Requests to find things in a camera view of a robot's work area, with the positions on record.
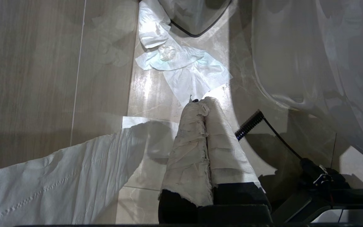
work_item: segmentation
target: floor tile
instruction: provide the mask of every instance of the floor tile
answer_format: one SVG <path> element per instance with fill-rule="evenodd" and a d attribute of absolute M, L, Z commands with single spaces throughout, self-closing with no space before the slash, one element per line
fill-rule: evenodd
<path fill-rule="evenodd" d="M 117 217 L 117 199 L 113 201 L 99 216 L 93 224 L 115 224 Z"/>
<path fill-rule="evenodd" d="M 84 0 L 0 0 L 0 168 L 69 146 Z"/>
<path fill-rule="evenodd" d="M 137 0 L 86 2 L 72 144 L 121 129 L 127 115 Z"/>
<path fill-rule="evenodd" d="M 343 210 L 327 210 L 311 223 L 337 223 L 340 220 L 342 212 Z"/>
<path fill-rule="evenodd" d="M 202 36 L 192 38 L 173 25 L 170 33 L 180 45 L 203 49 L 229 69 L 233 79 L 206 96 L 220 101 L 233 130 L 260 109 L 297 153 L 330 166 L 335 132 L 314 116 L 281 107 L 258 89 L 251 55 L 251 10 L 251 1 L 232 1 Z M 143 52 L 137 38 L 134 57 Z M 162 72 L 144 71 L 134 63 L 128 115 L 179 122 L 182 110 Z M 241 145 L 271 201 L 286 198 L 296 189 L 299 160 L 264 122 L 242 139 Z"/>
<path fill-rule="evenodd" d="M 341 136 L 337 136 L 331 167 L 339 171 L 352 188 L 363 188 L 363 154 Z"/>
<path fill-rule="evenodd" d="M 363 223 L 363 210 L 343 210 L 341 223 Z"/>
<path fill-rule="evenodd" d="M 140 166 L 125 185 L 160 190 L 166 172 L 167 160 L 167 158 L 152 158 L 149 154 L 144 154 Z"/>
<path fill-rule="evenodd" d="M 123 187 L 118 195 L 116 224 L 158 224 L 159 191 Z"/>

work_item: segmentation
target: toilet paper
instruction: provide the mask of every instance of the toilet paper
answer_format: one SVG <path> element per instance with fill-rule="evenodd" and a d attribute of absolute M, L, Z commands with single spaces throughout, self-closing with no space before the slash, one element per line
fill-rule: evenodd
<path fill-rule="evenodd" d="M 217 99 L 206 97 L 183 109 L 161 190 L 196 206 L 213 204 L 212 188 L 253 182 L 261 188 Z"/>
<path fill-rule="evenodd" d="M 135 61 L 143 70 L 163 71 L 182 106 L 201 99 L 232 79 L 229 71 L 204 50 L 180 46 L 170 35 L 169 17 L 158 0 L 143 0 L 139 11 L 139 36 L 148 50 Z"/>
<path fill-rule="evenodd" d="M 92 223 L 139 166 L 147 130 L 139 124 L 0 169 L 0 226 Z"/>

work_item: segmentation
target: toilet bowl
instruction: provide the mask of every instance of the toilet bowl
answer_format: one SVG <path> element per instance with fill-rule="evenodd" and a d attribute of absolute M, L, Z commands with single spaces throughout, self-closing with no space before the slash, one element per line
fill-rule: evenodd
<path fill-rule="evenodd" d="M 256 0 L 251 42 L 263 94 L 363 154 L 363 0 Z"/>

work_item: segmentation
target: bathroom floor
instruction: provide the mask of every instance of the bathroom floor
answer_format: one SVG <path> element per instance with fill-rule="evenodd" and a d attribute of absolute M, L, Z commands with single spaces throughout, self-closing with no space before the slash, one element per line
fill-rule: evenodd
<path fill-rule="evenodd" d="M 162 72 L 143 71 L 134 61 L 144 52 L 135 35 L 137 1 L 19 3 L 0 7 L 0 50 L 10 51 L 0 53 L 0 62 L 13 56 L 0 67 L 0 168 L 116 132 L 124 115 L 179 122 L 183 107 Z M 251 1 L 232 0 L 202 36 L 189 37 L 175 26 L 170 32 L 180 45 L 203 49 L 229 69 L 233 79 L 207 96 L 219 99 L 233 130 L 259 109 L 301 156 L 363 188 L 363 155 L 314 116 L 277 105 L 256 86 L 251 11 Z M 23 23 L 11 28 L 10 21 Z M 298 160 L 264 122 L 241 146 L 271 201 L 294 191 Z M 97 222 L 157 223 L 165 170 L 166 160 L 144 157 Z"/>

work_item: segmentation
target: black cable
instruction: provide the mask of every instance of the black cable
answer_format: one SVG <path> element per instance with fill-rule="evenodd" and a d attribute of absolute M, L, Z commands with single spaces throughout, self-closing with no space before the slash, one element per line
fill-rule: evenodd
<path fill-rule="evenodd" d="M 277 131 L 271 126 L 271 124 L 265 119 L 263 113 L 260 110 L 257 110 L 257 112 L 252 115 L 245 124 L 235 133 L 236 138 L 238 138 L 238 141 L 241 140 L 248 132 L 250 132 L 256 125 L 258 125 L 262 120 L 264 120 L 268 127 L 274 132 L 274 134 L 277 136 L 277 138 L 300 160 L 302 157 L 298 155 L 297 152 L 295 152 L 290 145 L 288 145 L 285 140 L 278 134 Z"/>

